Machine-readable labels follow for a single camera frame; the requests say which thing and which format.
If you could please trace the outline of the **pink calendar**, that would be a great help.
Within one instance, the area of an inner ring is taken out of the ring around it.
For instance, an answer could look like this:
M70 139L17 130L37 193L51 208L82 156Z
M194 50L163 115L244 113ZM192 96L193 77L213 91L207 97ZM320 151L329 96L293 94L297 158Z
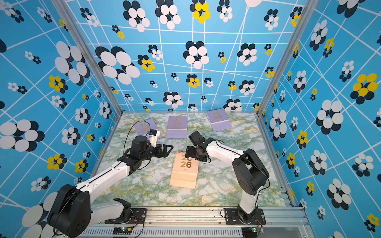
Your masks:
M199 161L192 157L185 157L185 155L185 152L176 152L170 185L194 189L196 188Z

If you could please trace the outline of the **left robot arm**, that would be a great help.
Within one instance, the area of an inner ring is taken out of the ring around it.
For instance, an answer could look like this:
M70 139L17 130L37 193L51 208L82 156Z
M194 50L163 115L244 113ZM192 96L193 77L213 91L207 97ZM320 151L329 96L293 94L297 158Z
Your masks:
M94 200L115 183L137 171L144 161L166 158L172 145L157 144L154 136L136 136L132 145L108 169L76 186L64 185L49 212L47 223L55 236L78 237L88 226L112 220L115 223L137 222L131 204L121 198L111 202L92 205Z

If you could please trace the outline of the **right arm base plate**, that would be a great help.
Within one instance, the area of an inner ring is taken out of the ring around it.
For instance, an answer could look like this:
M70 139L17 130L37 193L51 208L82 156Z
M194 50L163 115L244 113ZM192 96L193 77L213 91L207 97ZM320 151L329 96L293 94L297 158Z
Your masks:
M247 214L240 207L224 208L223 217L227 225L265 225L266 218L262 209L255 209L252 213Z

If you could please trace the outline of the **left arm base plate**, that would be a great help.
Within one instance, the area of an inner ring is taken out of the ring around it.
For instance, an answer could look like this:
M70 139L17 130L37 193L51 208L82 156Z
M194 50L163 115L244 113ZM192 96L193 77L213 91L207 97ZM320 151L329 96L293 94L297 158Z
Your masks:
M106 220L105 224L144 224L147 214L146 208L130 208L116 219Z

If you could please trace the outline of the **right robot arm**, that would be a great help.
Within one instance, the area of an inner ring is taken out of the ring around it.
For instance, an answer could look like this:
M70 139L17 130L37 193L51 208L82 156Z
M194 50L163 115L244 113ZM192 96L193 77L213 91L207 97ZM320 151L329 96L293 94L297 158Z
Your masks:
M237 206L237 215L243 224L257 217L260 193L270 187L269 172L253 149L245 151L224 145L214 138L204 138L198 131L190 134L192 146L186 148L186 157L202 163L216 158L232 166L239 186L243 190Z

